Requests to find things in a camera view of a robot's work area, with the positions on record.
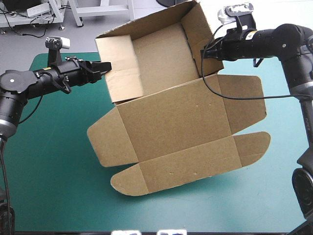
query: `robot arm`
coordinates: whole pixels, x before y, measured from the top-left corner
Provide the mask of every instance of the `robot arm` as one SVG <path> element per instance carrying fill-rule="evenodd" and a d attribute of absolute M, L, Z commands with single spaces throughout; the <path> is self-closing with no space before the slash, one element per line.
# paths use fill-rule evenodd
<path fill-rule="evenodd" d="M 227 6 L 218 16 L 223 24 L 236 22 L 237 27 L 227 30 L 213 47 L 206 46 L 203 58 L 235 61 L 253 58 L 257 67 L 263 58 L 276 56 L 282 64 L 291 95 L 297 96 L 303 113 L 309 149 L 294 171 L 293 187 L 304 217 L 313 221 L 313 31 L 309 28 L 283 24 L 276 29 L 257 30 L 252 17 L 251 3 Z"/>
<path fill-rule="evenodd" d="M 60 49 L 69 48 L 69 39 L 48 37 L 48 67 L 37 71 L 7 70 L 0 75 L 0 138 L 15 134 L 22 110 L 29 99 L 71 87 L 95 83 L 111 70 L 109 62 L 90 62 L 75 56 L 62 61 Z"/>

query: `white label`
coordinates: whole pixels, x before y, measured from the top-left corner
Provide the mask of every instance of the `white label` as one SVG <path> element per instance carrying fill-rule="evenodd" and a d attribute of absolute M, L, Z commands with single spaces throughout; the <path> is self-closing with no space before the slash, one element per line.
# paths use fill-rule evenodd
<path fill-rule="evenodd" d="M 249 32 L 248 35 L 246 36 L 246 40 L 251 40 L 256 32 L 257 32 L 257 31 L 251 31 L 251 32 Z"/>

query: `green table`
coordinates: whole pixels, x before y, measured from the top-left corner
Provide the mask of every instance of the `green table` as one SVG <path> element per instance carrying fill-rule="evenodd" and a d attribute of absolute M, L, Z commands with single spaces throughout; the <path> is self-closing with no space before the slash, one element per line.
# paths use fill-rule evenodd
<path fill-rule="evenodd" d="M 97 53 L 71 53 L 99 60 Z M 46 66 L 40 54 L 31 66 Z M 279 61 L 259 69 L 251 60 L 225 63 L 223 73 L 255 74 L 265 94 L 288 92 Z M 128 166 L 104 168 L 87 138 L 87 128 L 113 108 L 104 81 L 46 95 L 21 124 L 5 151 L 12 205 L 19 231 L 189 231 L 281 232 L 304 221 L 291 185 L 296 159 L 307 147 L 295 99 L 269 100 L 268 117 L 244 130 L 268 131 L 272 142 L 257 163 L 181 187 L 128 197 L 110 178 Z M 26 116 L 37 100 L 30 100 Z"/>

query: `cardboard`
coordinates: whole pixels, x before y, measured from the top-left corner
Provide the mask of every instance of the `cardboard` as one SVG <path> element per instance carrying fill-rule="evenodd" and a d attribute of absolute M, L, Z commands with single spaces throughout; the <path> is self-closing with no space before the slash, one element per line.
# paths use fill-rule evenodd
<path fill-rule="evenodd" d="M 233 96 L 261 96 L 256 76 L 211 75 L 207 82 Z M 137 163 L 111 179 L 119 192 L 139 196 L 254 163 L 270 136 L 233 136 L 266 116 L 263 100 L 227 100 L 202 79 L 117 105 L 88 129 L 103 166 Z"/>
<path fill-rule="evenodd" d="M 111 185 L 139 196 L 250 165 L 266 152 L 270 136 L 237 135 L 266 116 L 263 100 L 228 100 L 199 79 L 200 50 L 212 30 L 190 0 L 99 35 L 112 102 L 88 129 L 101 165 L 135 164 Z M 216 75 L 220 61 L 206 59 L 207 82 L 222 94 L 262 96 L 256 76 Z"/>
<path fill-rule="evenodd" d="M 106 82 L 112 102 L 120 103 L 199 78 L 200 49 L 211 38 L 196 1 L 186 1 L 129 22 L 96 38 L 102 61 L 112 63 Z M 223 68 L 208 59 L 205 75 Z"/>

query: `cardboard box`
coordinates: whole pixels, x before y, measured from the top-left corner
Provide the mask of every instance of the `cardboard box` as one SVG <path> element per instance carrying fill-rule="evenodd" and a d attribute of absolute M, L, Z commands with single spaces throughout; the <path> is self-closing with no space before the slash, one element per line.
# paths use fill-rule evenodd
<path fill-rule="evenodd" d="M 211 75 L 223 94 L 263 95 L 255 76 Z M 263 100 L 227 100 L 202 79 L 117 105 L 88 129 L 103 166 L 138 163 L 111 179 L 138 196 L 241 168 L 266 152 L 268 133 L 233 136 L 266 116 Z"/>
<path fill-rule="evenodd" d="M 168 8 L 106 32 L 96 39 L 113 102 L 88 129 L 100 163 L 135 164 L 114 175 L 119 192 L 139 196 L 173 188 L 254 163 L 270 136 L 233 136 L 266 116 L 263 100 L 228 100 L 199 79 L 200 50 L 212 35 L 195 1 Z M 222 94 L 261 96 L 255 76 L 214 74 L 223 68 L 205 61 L 208 83 Z"/>

